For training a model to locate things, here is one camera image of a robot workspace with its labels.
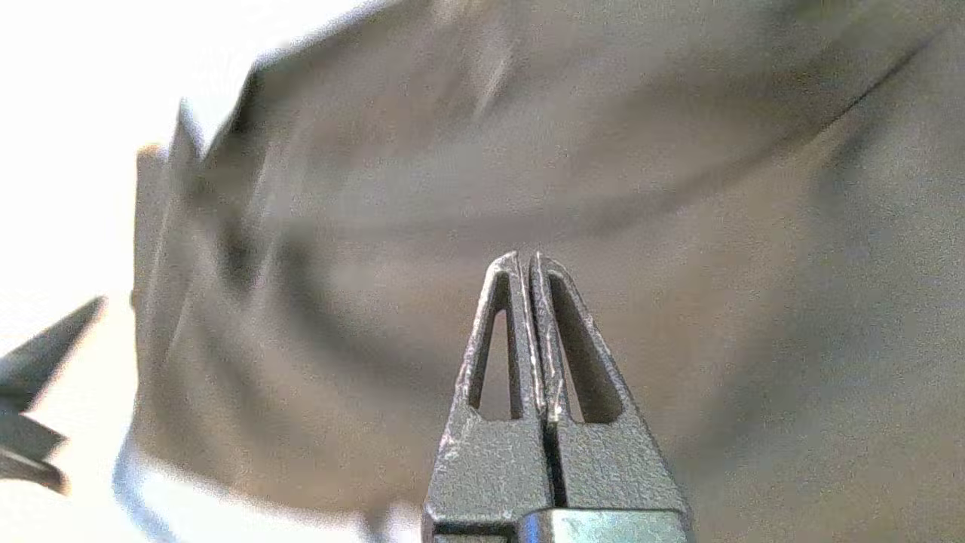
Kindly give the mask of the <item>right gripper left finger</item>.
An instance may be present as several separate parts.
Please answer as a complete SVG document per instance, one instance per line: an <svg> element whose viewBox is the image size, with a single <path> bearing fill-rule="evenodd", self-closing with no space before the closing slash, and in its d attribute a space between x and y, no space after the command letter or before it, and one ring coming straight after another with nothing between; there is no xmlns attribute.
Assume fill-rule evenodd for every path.
<svg viewBox="0 0 965 543"><path fill-rule="evenodd" d="M510 417L479 412L495 319L504 313ZM487 265L421 513L424 542L520 542L524 519L552 508L538 347L519 255Z"/></svg>

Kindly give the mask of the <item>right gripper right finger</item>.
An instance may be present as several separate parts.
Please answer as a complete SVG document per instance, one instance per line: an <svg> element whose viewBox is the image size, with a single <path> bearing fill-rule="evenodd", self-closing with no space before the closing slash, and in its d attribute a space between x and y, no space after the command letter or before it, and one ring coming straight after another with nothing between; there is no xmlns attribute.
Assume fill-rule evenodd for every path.
<svg viewBox="0 0 965 543"><path fill-rule="evenodd" d="M537 253L528 287L538 329L551 508L531 542L690 542L690 508L562 264Z"/></svg>

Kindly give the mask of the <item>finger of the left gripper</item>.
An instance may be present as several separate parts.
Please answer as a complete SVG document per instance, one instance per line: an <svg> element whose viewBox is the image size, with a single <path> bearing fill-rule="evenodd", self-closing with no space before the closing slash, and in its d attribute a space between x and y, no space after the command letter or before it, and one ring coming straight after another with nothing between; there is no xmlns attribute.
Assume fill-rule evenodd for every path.
<svg viewBox="0 0 965 543"><path fill-rule="evenodd" d="M57 494L68 492L63 472L48 461L65 437L27 416L1 416L1 479L34 483Z"/></svg>
<svg viewBox="0 0 965 543"><path fill-rule="evenodd" d="M63 316L1 360L3 410L27 412L103 306L98 296Z"/></svg>

